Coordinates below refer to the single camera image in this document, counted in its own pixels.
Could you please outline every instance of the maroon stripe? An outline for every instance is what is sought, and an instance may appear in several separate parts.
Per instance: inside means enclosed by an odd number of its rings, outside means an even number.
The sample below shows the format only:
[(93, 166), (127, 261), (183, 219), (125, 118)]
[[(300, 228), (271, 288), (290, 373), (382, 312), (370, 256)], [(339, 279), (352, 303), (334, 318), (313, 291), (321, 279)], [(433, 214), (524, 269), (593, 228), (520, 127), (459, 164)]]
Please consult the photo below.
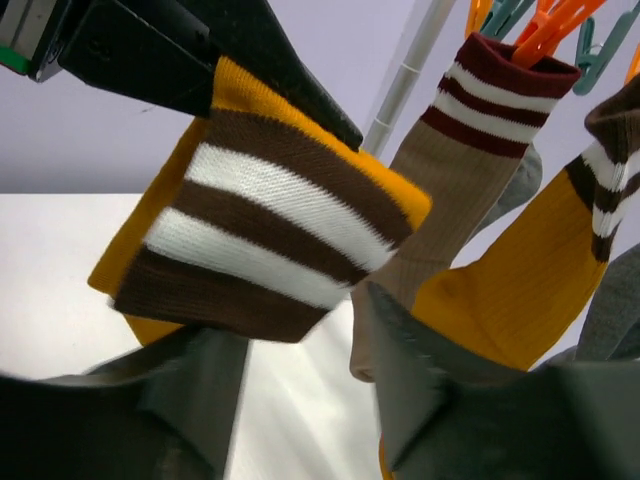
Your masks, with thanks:
[(524, 156), (528, 146), (526, 143), (506, 140), (471, 128), (454, 120), (435, 107), (429, 107), (421, 119), (447, 137), (493, 155), (520, 159)]
[(399, 246), (412, 229), (402, 209), (371, 178), (300, 130), (258, 115), (211, 112), (206, 141), (281, 166), (358, 212), (385, 240)]
[(355, 285), (368, 275), (319, 238), (239, 195), (185, 181), (172, 206), (339, 282)]
[(328, 313), (146, 247), (125, 275), (113, 307), (126, 315), (221, 328), (278, 342), (300, 341)]
[(500, 117), (512, 122), (522, 123), (524, 125), (530, 125), (532, 127), (542, 128), (549, 117), (546, 113), (534, 112), (532, 110), (525, 110), (522, 108), (512, 108), (504, 105), (497, 105), (492, 102), (488, 102), (475, 95), (467, 92), (455, 78), (442, 77), (439, 88), (449, 93), (459, 102), (463, 103), (467, 107), (481, 112), (486, 115), (492, 115), (494, 117)]
[(564, 97), (580, 78), (576, 67), (545, 57), (531, 69), (511, 63), (516, 47), (474, 33), (458, 51), (456, 61), (479, 80), (530, 97)]

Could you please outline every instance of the white table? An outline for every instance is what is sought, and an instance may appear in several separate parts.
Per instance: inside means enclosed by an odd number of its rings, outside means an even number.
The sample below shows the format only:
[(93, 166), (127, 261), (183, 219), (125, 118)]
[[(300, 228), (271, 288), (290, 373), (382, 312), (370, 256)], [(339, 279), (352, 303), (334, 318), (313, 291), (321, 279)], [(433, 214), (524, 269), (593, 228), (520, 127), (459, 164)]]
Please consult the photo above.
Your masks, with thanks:
[[(138, 195), (0, 195), (0, 370), (79, 373), (138, 346), (87, 276)], [(348, 302), (299, 345), (254, 342), (232, 480), (379, 478), (372, 389), (348, 372)]]

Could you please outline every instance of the teal clothespin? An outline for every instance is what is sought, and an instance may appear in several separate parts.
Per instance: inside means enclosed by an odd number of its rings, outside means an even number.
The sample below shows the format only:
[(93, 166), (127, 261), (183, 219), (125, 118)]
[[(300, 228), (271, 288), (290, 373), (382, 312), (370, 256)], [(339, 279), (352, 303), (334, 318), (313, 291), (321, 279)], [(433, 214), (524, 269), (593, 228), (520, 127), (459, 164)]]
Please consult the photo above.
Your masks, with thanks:
[(494, 0), (480, 33), (503, 40), (535, 0)]
[(594, 48), (593, 34), (596, 28), (596, 21), (593, 17), (587, 18), (580, 27), (578, 47), (576, 49), (576, 67), (582, 70), (582, 77), (573, 86), (573, 93), (586, 95), (593, 89), (620, 48), (620, 45), (622, 45), (638, 15), (640, 15), (640, 1), (638, 1), (633, 10), (620, 16), (613, 30), (602, 44), (602, 48), (596, 54), (591, 53)]

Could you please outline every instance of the orange clothespin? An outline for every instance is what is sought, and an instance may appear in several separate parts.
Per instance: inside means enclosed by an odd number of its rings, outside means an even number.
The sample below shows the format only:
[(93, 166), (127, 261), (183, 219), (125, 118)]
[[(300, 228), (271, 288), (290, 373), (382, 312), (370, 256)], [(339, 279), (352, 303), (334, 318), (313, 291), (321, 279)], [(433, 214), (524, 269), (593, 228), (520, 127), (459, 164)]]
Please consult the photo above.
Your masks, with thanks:
[(538, 0), (536, 12), (516, 40), (513, 62), (531, 68), (552, 55), (560, 41), (584, 22), (605, 0)]
[(471, 0), (465, 38), (471, 35), (472, 32), (477, 32), (482, 28), (482, 24), (487, 18), (487, 15), (489, 15), (492, 4), (493, 0)]
[(624, 81), (626, 85), (631, 81), (633, 77), (636, 75), (640, 75), (640, 44), (638, 44), (638, 48), (636, 48), (636, 53), (633, 55), (633, 59), (631, 60), (631, 65), (629, 65), (629, 71), (627, 72), (627, 78)]

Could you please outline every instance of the sock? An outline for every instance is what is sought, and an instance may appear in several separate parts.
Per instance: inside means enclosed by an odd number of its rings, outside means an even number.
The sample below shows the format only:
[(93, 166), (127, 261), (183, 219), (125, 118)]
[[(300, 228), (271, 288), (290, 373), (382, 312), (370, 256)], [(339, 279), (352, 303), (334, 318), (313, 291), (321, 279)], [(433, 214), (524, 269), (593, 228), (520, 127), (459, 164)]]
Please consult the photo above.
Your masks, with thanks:
[[(207, 120), (194, 119), (135, 209), (107, 246), (89, 276), (89, 286), (113, 297), (144, 236), (178, 192), (193, 152), (204, 138)], [(142, 345), (158, 340), (180, 325), (132, 315), (125, 319)]]
[[(527, 147), (522, 162), (496, 204), (489, 210), (469, 241), (481, 230), (534, 197), (542, 183), (542, 159), (533, 144)], [(351, 293), (354, 321), (349, 370), (358, 380), (372, 383), (373, 366), (369, 339), (368, 293), (360, 286)]]
[[(392, 170), (429, 192), (434, 204), (418, 232), (367, 278), (407, 309), (422, 282), (449, 268), (504, 192), (554, 106), (580, 77), (578, 69), (552, 58), (522, 69), (510, 61), (514, 49), (479, 34), (469, 36), (391, 163)], [(356, 351), (350, 367), (365, 380), (371, 372), (362, 318), (368, 316), (367, 298), (365, 285), (352, 296)]]
[(589, 113), (596, 141), (569, 163), (476, 262), (442, 272), (412, 313), (462, 347), (528, 370), (598, 286), (635, 181), (640, 78)]
[(394, 475), (389, 470), (387, 470), (387, 465), (385, 463), (382, 437), (380, 437), (380, 444), (378, 446), (378, 461), (380, 462), (380, 473), (382, 474), (382, 480), (394, 480)]
[[(631, 156), (629, 167), (635, 173), (629, 184), (640, 185), (640, 151)], [(619, 346), (628, 355), (629, 340), (622, 342), (640, 319), (639, 273), (640, 244), (611, 262), (591, 301), (580, 333), (576, 360), (608, 360)], [(637, 338), (632, 339), (631, 344), (637, 341)]]
[(214, 92), (206, 139), (114, 308), (299, 341), (391, 257), (430, 200), (226, 57)]
[(637, 360), (639, 358), (640, 321), (636, 320), (636, 323), (633, 324), (618, 347), (611, 354), (609, 360)]
[(469, 241), (507, 213), (531, 200), (538, 193), (541, 184), (542, 159), (535, 146), (531, 144), (524, 152), (524, 157), (522, 157), (522, 161), (507, 188), (471, 234)]

